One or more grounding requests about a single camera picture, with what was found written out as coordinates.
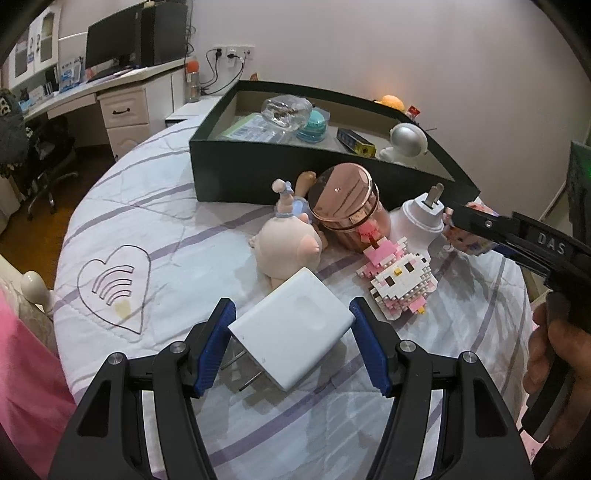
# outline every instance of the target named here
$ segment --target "red tag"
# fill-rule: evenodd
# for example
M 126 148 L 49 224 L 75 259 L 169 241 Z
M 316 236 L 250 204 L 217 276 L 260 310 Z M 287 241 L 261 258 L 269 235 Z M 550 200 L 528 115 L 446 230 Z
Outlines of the red tag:
M 421 111 L 414 105 L 411 105 L 408 109 L 408 113 L 410 113 L 413 117 L 416 117 L 418 114 L 421 113 Z

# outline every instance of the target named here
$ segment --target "heart drawing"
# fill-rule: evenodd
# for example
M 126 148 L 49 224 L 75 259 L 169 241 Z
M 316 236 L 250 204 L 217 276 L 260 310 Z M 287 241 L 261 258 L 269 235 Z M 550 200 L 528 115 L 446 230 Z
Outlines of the heart drawing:
M 78 293 L 98 318 L 141 335 L 150 268 L 148 252 L 135 245 L 123 245 L 106 260 L 90 260 L 82 267 Z

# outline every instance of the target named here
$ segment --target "cabinet door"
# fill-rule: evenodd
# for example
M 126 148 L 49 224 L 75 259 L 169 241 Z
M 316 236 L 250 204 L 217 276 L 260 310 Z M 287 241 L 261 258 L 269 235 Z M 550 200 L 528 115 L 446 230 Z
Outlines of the cabinet door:
M 8 56 L 8 88 L 11 90 L 28 80 L 35 73 L 35 40 L 37 32 L 37 21 L 22 33 L 17 44 Z
M 152 136 L 150 125 L 133 125 L 132 127 L 119 127 L 107 129 L 111 150 L 115 161 L 118 161 L 126 153 L 132 151 L 143 141 Z
M 35 71 L 40 72 L 55 65 L 59 36 L 61 5 L 52 5 L 37 18 L 35 32 Z

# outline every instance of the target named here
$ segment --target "white cabinet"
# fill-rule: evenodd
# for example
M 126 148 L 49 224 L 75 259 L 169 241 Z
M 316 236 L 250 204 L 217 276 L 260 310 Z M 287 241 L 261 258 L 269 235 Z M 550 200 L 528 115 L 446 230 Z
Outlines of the white cabinet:
M 35 71 L 40 72 L 57 63 L 57 40 L 61 6 L 51 5 L 37 18 L 35 39 Z
M 35 19 L 22 33 L 8 56 L 8 87 L 11 90 L 35 73 L 35 32 L 37 30 Z
M 173 74 L 98 96 L 115 160 L 164 130 L 173 113 Z
M 61 5 L 47 8 L 18 39 L 8 56 L 8 88 L 57 63 Z
M 131 127 L 108 128 L 109 143 L 115 161 L 131 152 L 140 143 L 152 136 L 149 125 L 132 125 Z

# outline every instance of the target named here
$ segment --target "purple stripe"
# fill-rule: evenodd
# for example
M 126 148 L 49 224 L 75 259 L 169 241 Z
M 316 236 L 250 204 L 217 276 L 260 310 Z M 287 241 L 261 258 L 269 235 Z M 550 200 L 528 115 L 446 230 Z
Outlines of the purple stripe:
M 188 150 L 177 150 L 177 151 L 169 151 L 169 152 L 165 152 L 165 153 L 161 153 L 159 155 L 154 155 L 152 157 L 148 157 L 145 158 L 143 160 L 139 160 L 131 165 L 127 165 L 125 168 L 122 168 L 121 170 L 119 170 L 116 173 L 113 173 L 113 175 L 111 175 L 110 177 L 107 177 L 105 179 L 99 180 L 97 183 L 95 183 L 92 188 L 90 189 L 90 191 L 92 191 L 93 189 L 97 188 L 98 186 L 104 184 L 104 182 L 109 181 L 114 179 L 115 177 L 118 177 L 119 175 L 121 175 L 125 170 L 129 170 L 130 168 L 136 167 L 137 165 L 141 165 L 142 163 L 146 163 L 152 160 L 158 160 L 159 158 L 164 158 L 164 157 L 169 157 L 171 155 L 182 155 L 184 153 L 188 153 Z
M 92 220 L 88 220 L 86 223 L 83 223 L 80 227 L 78 227 L 73 234 L 71 234 L 68 238 L 66 238 L 64 240 L 64 244 L 61 246 L 61 248 L 64 249 L 66 247 L 66 245 L 72 241 L 73 238 L 77 237 L 82 232 L 88 230 L 92 226 L 98 225 L 99 223 L 102 223 L 106 220 L 112 219 L 113 217 L 119 215 L 120 213 L 128 212 L 129 210 L 132 210 L 135 207 L 140 207 L 142 205 L 145 205 L 146 203 L 152 202 L 153 200 L 157 200 L 157 199 L 160 199 L 163 197 L 174 195 L 175 193 L 185 192 L 186 190 L 190 190 L 193 188 L 193 185 L 194 185 L 193 182 L 186 183 L 184 185 L 179 185 L 175 188 L 165 190 L 160 193 L 156 193 L 150 197 L 147 197 L 147 198 L 144 198 L 138 202 L 132 203 L 131 205 L 124 205 L 122 207 L 116 208 L 115 210 L 113 210 L 111 212 L 103 213 L 102 215 L 99 215 L 98 217 L 93 218 Z
M 478 330 L 478 334 L 476 335 L 476 340 L 474 340 L 474 343 L 472 344 L 472 347 L 470 348 L 470 350 L 472 352 L 476 352 L 476 350 L 478 350 L 478 347 L 481 346 L 482 341 L 484 340 L 484 335 L 486 334 L 486 331 L 488 330 L 488 326 L 491 323 L 491 318 L 492 318 L 493 312 L 495 311 L 496 298 L 497 298 L 497 295 L 499 294 L 499 286 L 501 285 L 501 278 L 503 276 L 503 270 L 505 269 L 506 261 L 507 261 L 507 259 L 505 257 L 503 257 L 503 260 L 501 261 L 501 266 L 499 268 L 499 274 L 496 277 L 495 286 L 492 291 L 491 300 L 488 303 L 488 309 L 484 315 L 484 319 L 482 320 L 482 323 L 480 324 L 480 329 Z M 440 417 L 442 404 L 443 404 L 443 400 L 440 400 L 439 403 L 437 404 L 437 406 L 433 409 L 433 411 L 429 415 L 429 420 L 427 422 L 427 432 L 429 430 L 431 430 L 431 427 L 433 427 L 433 425 L 435 425 L 435 422 Z
M 189 245 L 195 245 L 199 242 L 203 242 L 208 238 L 217 235 L 218 233 L 224 232 L 226 230 L 231 230 L 233 228 L 237 228 L 239 226 L 245 225 L 246 223 L 263 217 L 265 215 L 270 214 L 273 211 L 273 207 L 261 207 L 251 212 L 245 213 L 244 215 L 230 220 L 229 222 L 225 222 L 221 225 L 216 225 L 214 227 L 208 228 L 203 232 L 199 232 L 196 235 L 187 237 L 183 239 L 181 242 L 175 242 L 173 244 L 166 245 L 165 247 L 159 248 L 154 252 L 150 253 L 150 260 L 156 260 L 158 258 L 165 257 L 168 254 L 173 253 L 174 251 L 178 250 L 179 248 L 188 247 Z M 78 289 L 71 291 L 70 293 L 66 294 L 61 300 L 58 300 L 53 307 L 53 314 L 55 314 L 60 308 L 64 305 L 68 305 L 69 303 L 73 302 L 78 298 Z
M 509 368 L 507 369 L 507 376 L 505 377 L 505 383 L 503 383 L 503 388 L 501 388 L 501 395 L 505 395 L 507 391 L 507 387 L 509 387 L 509 380 L 511 379 L 511 373 L 513 371 L 513 366 L 515 365 L 515 360 L 517 359 L 517 353 L 519 352 L 519 341 L 521 340 L 521 334 L 523 333 L 523 326 L 525 325 L 525 314 L 527 312 L 527 289 L 524 289 L 524 298 L 523 298 L 523 311 L 521 313 L 521 322 L 519 323 L 519 333 L 517 334 L 517 341 L 515 342 L 515 347 L 513 348 L 513 353 L 511 354 L 511 360 L 509 361 Z
M 356 356 L 336 375 L 334 375 L 333 378 L 328 381 L 328 383 L 316 388 L 312 393 L 306 395 L 293 406 L 289 407 L 286 411 L 282 412 L 274 419 L 268 421 L 254 432 L 238 440 L 237 442 L 221 450 L 218 450 L 215 453 L 212 453 L 209 456 L 209 460 L 211 461 L 212 465 L 215 467 L 229 462 L 230 460 L 252 450 L 255 446 L 268 440 L 276 433 L 288 427 L 297 419 L 309 412 L 316 405 L 318 405 L 319 402 L 324 400 L 327 395 L 334 392 L 346 380 L 352 377 L 362 365 L 363 360 L 361 359 L 361 356 Z
M 145 145 L 150 145 L 151 143 L 157 142 L 158 140 L 161 140 L 163 138 L 169 137 L 170 135 L 174 135 L 174 134 L 178 134 L 180 132 L 184 132 L 186 130 L 196 130 L 199 127 L 196 127 L 195 125 L 193 125 L 192 127 L 184 127 L 184 128 L 179 128 L 178 130 L 174 130 L 172 132 L 167 132 L 164 135 L 160 135 L 158 138 L 151 138 L 150 140 L 146 140 L 143 143 L 140 143 L 139 145 L 137 145 L 136 147 L 133 148 L 132 151 L 137 150 Z
M 84 397 L 85 393 L 86 389 L 82 388 L 81 390 L 78 390 L 76 393 L 74 393 L 74 395 L 72 395 L 74 397 L 74 402 L 76 402 L 76 405 L 78 405 L 82 401 L 82 397 Z
M 435 273 L 435 276 L 441 278 L 443 274 L 445 274 L 447 269 L 449 269 L 456 256 L 457 253 L 456 255 L 453 255 L 453 253 L 450 254 L 448 258 L 446 258 L 446 260 L 441 264 L 441 268 L 437 273 Z M 352 265 L 361 258 L 362 257 L 360 255 L 351 255 L 349 257 L 342 258 L 341 260 L 338 260 L 335 263 L 329 265 L 328 267 L 322 269 L 318 273 L 318 277 L 321 278 L 321 280 L 325 280 L 334 273 Z M 357 370 L 359 370 L 362 367 L 363 359 L 361 358 L 361 355 L 357 355 L 347 365 L 338 370 L 338 372 L 331 377 L 331 379 L 326 385 L 319 387 L 322 390 L 316 389 L 314 392 L 310 393 L 302 400 L 300 400 L 293 407 L 290 407 L 285 412 L 280 413 L 277 417 L 265 423 L 251 434 L 210 455 L 209 458 L 212 460 L 212 464 L 214 466 L 218 466 L 225 462 L 229 462 L 230 460 L 233 460 L 234 458 L 243 455 L 244 453 L 252 450 L 253 448 L 256 448 L 261 443 L 270 439 L 271 437 L 273 437 L 273 435 L 280 432 L 282 429 L 284 429 L 285 427 L 299 419 L 303 414 L 305 414 L 307 411 L 313 408 L 320 400 L 322 400 L 322 398 L 324 398 L 329 392 L 333 391 L 335 388 L 342 385 L 346 380 L 353 376 L 357 372 Z
M 173 244 L 166 245 L 166 247 L 159 248 L 159 249 L 155 250 L 154 252 L 150 253 L 150 260 L 152 260 L 152 261 L 157 260 L 159 258 L 165 257 L 166 255 L 172 254 L 173 252 L 175 252 L 176 250 L 178 250 L 180 248 L 189 247 L 190 245 L 195 245 L 200 242 L 203 242 L 203 241 L 207 240 L 208 238 L 211 238 L 214 235 L 217 235 L 218 233 L 242 226 L 252 220 L 260 218 L 264 215 L 268 215 L 272 211 L 273 211 L 273 207 L 257 208 L 256 210 L 248 212 L 248 213 L 242 215 L 241 217 L 238 217 L 235 220 L 230 220 L 229 222 L 223 223 L 221 225 L 217 225 L 217 226 L 208 228 L 207 230 L 204 230 L 203 232 L 199 232 L 195 235 L 188 236 L 187 238 L 184 238 L 180 242 L 175 242 Z
M 354 263 L 358 262 L 362 258 L 363 258 L 363 256 L 361 256 L 359 254 L 350 255 L 348 257 L 341 258 L 340 260 L 337 260 L 336 262 L 331 263 L 330 265 L 324 267 L 322 270 L 320 270 L 316 274 L 316 276 L 319 279 L 321 279 L 322 281 L 324 281 L 327 278 L 329 278 L 331 275 L 334 275 L 335 273 L 353 265 Z

